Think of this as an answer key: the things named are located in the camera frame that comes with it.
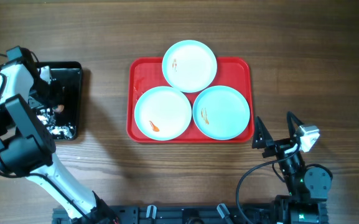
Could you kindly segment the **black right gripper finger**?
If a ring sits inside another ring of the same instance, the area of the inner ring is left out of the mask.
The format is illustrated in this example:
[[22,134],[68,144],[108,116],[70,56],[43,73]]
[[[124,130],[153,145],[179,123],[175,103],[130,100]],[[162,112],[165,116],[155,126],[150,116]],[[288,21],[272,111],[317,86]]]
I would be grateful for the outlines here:
[[287,112],[286,120],[290,137],[296,138],[296,129],[294,127],[294,124],[296,124],[297,126],[301,126],[304,123],[299,118],[297,118],[291,111]]
[[262,149],[262,148],[271,147],[273,145],[274,145],[274,140],[272,136],[270,135],[269,131],[266,129],[261,118],[257,116],[255,118],[255,124],[254,124],[252,148]]

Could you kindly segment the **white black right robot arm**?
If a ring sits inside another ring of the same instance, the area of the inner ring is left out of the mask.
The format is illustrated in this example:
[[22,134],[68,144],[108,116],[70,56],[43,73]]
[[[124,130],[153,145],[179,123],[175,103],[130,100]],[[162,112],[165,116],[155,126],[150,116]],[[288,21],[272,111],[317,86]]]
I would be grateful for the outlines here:
[[263,149],[263,157],[275,157],[289,195],[278,195],[269,206],[270,223],[329,222],[326,206],[332,186],[332,172],[320,164],[306,164],[302,153],[307,153],[320,137],[313,124],[304,124],[293,113],[287,114],[289,137],[274,140],[261,118],[255,119],[253,148]]

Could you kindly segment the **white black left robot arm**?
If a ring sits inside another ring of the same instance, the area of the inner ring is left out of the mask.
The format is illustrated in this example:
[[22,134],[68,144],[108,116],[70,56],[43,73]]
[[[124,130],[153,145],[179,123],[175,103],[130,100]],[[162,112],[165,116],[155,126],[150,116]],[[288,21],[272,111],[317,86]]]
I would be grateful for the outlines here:
[[28,104],[37,70],[25,65],[0,69],[0,176],[25,178],[48,192],[72,223],[119,223],[97,194],[79,183],[56,155],[52,135]]

